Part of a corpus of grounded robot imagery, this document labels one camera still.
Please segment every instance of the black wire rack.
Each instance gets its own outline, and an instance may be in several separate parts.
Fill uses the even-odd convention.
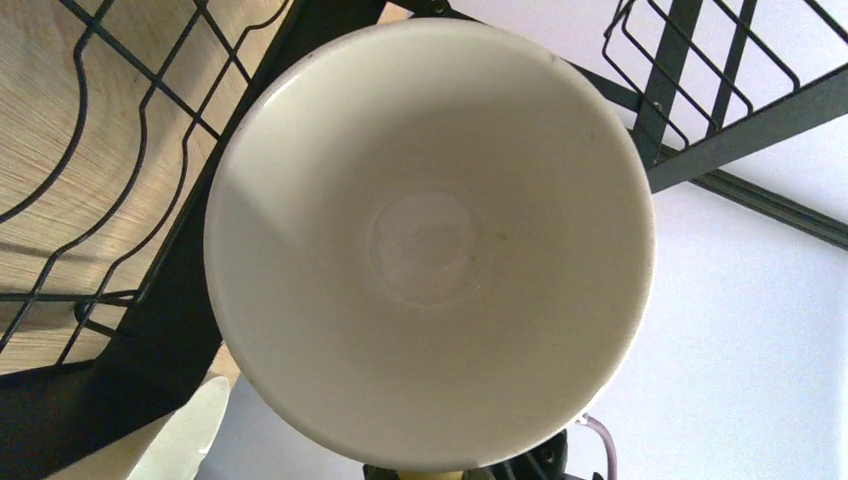
[[[85,26],[72,54],[79,92],[78,112],[67,147],[52,170],[22,200],[0,213],[0,224],[26,212],[55,186],[73,161],[89,115],[91,99],[87,75],[90,72],[83,63],[83,52],[93,38],[104,42],[135,69],[148,88],[137,107],[140,125],[137,155],[127,159],[134,162],[131,172],[111,206],[82,234],[46,255],[40,273],[28,290],[0,292],[0,303],[18,306],[0,337],[0,355],[25,325],[35,305],[71,304],[69,308],[76,320],[66,345],[52,365],[0,377],[0,405],[3,406],[0,478],[48,475],[187,401],[221,345],[203,276],[202,231],[209,186],[227,141],[247,109],[280,73],[318,46],[373,25],[385,7],[385,1],[380,0],[351,1],[345,6],[333,0],[285,0],[268,19],[248,26],[237,41],[230,42],[210,13],[207,0],[193,0],[193,13],[164,61],[154,69],[118,40],[119,32],[104,26],[104,18],[116,0],[104,0],[93,13],[75,0],[58,1]],[[713,2],[735,25],[722,66],[716,65],[693,40],[702,4],[707,1]],[[792,1],[805,4],[817,15],[823,25],[822,31],[835,34],[848,43],[845,29],[817,2]],[[444,0],[397,0],[394,3],[415,17],[473,20]],[[662,37],[655,51],[643,45],[629,28],[630,22],[636,20],[633,11],[638,4],[646,5],[662,19]],[[669,9],[664,9],[655,0],[619,0],[611,24],[604,32],[598,32],[598,49],[629,88],[576,67],[608,100],[636,113],[633,140],[654,191],[692,181],[848,250],[848,225],[716,170],[848,112],[848,59],[836,70],[802,84],[789,62],[775,54],[752,27],[756,6],[756,0],[744,0],[741,9],[736,11],[722,0],[674,0]],[[252,32],[268,28],[281,17],[284,17],[281,26],[258,68],[251,74],[239,52]],[[191,31],[202,23],[211,29],[227,58],[199,106],[193,108],[170,86],[166,73]],[[652,66],[644,88],[610,52],[610,42],[618,35],[633,45]],[[786,95],[755,108],[736,82],[746,48],[762,51],[788,79],[791,90]],[[696,101],[680,82],[690,54],[704,62],[719,81],[712,105]],[[216,129],[204,120],[203,114],[231,67],[247,82],[247,88],[226,126]],[[163,94],[191,119],[182,136],[180,173],[170,201],[143,238],[111,261],[93,291],[50,291],[46,285],[57,262],[107,225],[136,187],[148,147],[150,119],[147,110],[155,94]],[[725,124],[732,98],[744,105],[745,115]],[[707,124],[703,135],[690,137],[673,121],[670,109],[675,100],[688,103],[703,117]],[[190,168],[189,138],[198,130],[216,143],[196,183],[184,195]],[[663,144],[667,130],[679,138],[683,148]],[[178,209],[183,195],[187,199]],[[173,224],[138,287],[110,289],[116,270],[137,255],[171,221]],[[124,310],[116,328],[92,318],[98,305]],[[69,352],[84,331],[108,337],[106,349],[93,360],[67,361]]]

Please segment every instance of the white wall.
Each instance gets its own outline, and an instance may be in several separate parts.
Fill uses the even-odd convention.
[[[599,54],[600,33],[615,3],[452,1],[620,81]],[[794,51],[781,53],[792,57],[805,80],[848,61],[848,50],[838,44],[830,48],[811,39],[809,30],[781,28],[799,18],[794,3],[801,2],[759,2],[773,13],[758,14],[755,27],[762,25],[769,42],[781,32],[801,35]],[[821,3],[834,8],[837,18],[848,18],[844,0]],[[637,18],[642,20],[634,31],[653,48],[657,19]],[[802,20],[809,26],[809,18]],[[696,35],[710,38],[726,28],[702,20]],[[792,45],[784,42],[783,48]],[[649,65],[625,48],[617,44],[613,54],[631,62],[628,71],[644,82]],[[726,45],[708,48],[719,65],[722,48],[726,52]],[[746,55],[741,80],[755,91],[757,103],[776,98],[771,73],[757,67],[761,58]],[[702,70],[690,62],[684,80],[702,88],[697,95],[708,96],[716,85],[704,80]],[[700,128],[691,111],[677,107],[673,114],[686,129]],[[623,120],[632,117],[624,114]],[[729,170],[848,220],[846,151],[848,118]],[[651,305],[632,354],[592,409],[618,443],[621,478],[848,478],[848,254],[690,185],[654,200],[658,267]],[[589,478],[604,465],[600,441],[581,429],[570,433],[567,471]],[[198,478],[361,476],[357,464],[283,423],[242,379]]]

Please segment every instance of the yellow object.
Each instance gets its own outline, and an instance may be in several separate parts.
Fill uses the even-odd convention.
[[[412,473],[398,472],[400,480],[462,480],[463,472],[448,473]]]

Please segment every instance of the metal rack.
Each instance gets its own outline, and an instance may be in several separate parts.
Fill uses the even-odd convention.
[[[182,35],[161,67],[154,71],[102,25],[104,16],[116,0],[104,0],[93,14],[74,0],[59,1],[86,26],[73,50],[80,95],[76,124],[70,142],[53,170],[23,201],[6,212],[0,212],[0,223],[25,211],[48,191],[73,158],[86,122],[86,70],[81,56],[90,39],[96,36],[108,44],[149,82],[149,88],[138,106],[142,131],[135,166],[112,207],[86,232],[49,255],[29,291],[0,292],[0,302],[20,304],[0,338],[0,354],[36,303],[73,302],[77,321],[54,365],[0,377],[0,405],[3,406],[3,414],[0,415],[0,478],[43,477],[187,401],[221,344],[206,293],[202,232],[209,186],[228,140],[247,109],[280,73],[318,46],[376,23],[385,6],[384,0],[358,0],[348,2],[345,7],[333,0],[292,0],[291,5],[287,0],[272,18],[248,27],[237,42],[230,44],[206,8],[207,1],[194,0],[197,8]],[[714,2],[736,25],[727,60],[721,67],[713,64],[692,40],[705,1]],[[793,1],[806,4],[821,18],[826,28],[848,43],[845,29],[814,0]],[[650,53],[628,30],[637,2],[647,2],[664,20],[656,54]],[[444,0],[396,0],[393,3],[413,12],[414,16],[473,20],[453,10]],[[756,3],[756,0],[744,0],[737,15],[722,0],[674,0],[668,11],[660,8],[654,0],[620,0],[609,28],[598,32],[598,48],[630,88],[579,66],[578,69],[610,101],[637,114],[633,140],[653,191],[692,181],[848,250],[848,225],[716,170],[728,162],[848,113],[848,63],[802,85],[791,67],[751,29]],[[250,32],[271,25],[286,8],[289,11],[282,26],[255,74],[249,75],[238,56],[243,42]],[[205,22],[212,29],[228,59],[200,107],[193,109],[163,79],[189,33],[200,22]],[[610,56],[607,47],[616,35],[632,42],[651,62],[652,71],[644,91]],[[793,85],[787,95],[760,109],[755,109],[735,84],[743,50],[753,47],[765,52]],[[680,84],[683,65],[690,52],[706,62],[720,81],[711,106],[698,104]],[[235,65],[248,82],[248,87],[226,127],[217,131],[203,120],[202,114],[231,65]],[[57,260],[97,232],[133,189],[145,157],[145,108],[154,92],[165,94],[192,118],[183,137],[181,174],[173,199],[147,236],[111,264],[95,291],[78,294],[44,291],[45,282]],[[747,106],[747,115],[725,125],[728,105],[734,96]],[[689,138],[672,122],[667,112],[675,101],[690,102],[705,118],[709,126],[703,138]],[[197,183],[185,205],[176,213],[176,220],[162,248],[138,288],[110,291],[109,280],[115,269],[144,247],[174,215],[177,199],[185,185],[188,163],[186,141],[195,129],[206,131],[217,141]],[[684,148],[676,150],[663,145],[666,129],[680,137]],[[118,328],[109,328],[91,318],[92,309],[97,304],[125,309]],[[109,337],[109,345],[94,360],[66,362],[68,352],[84,329]]]

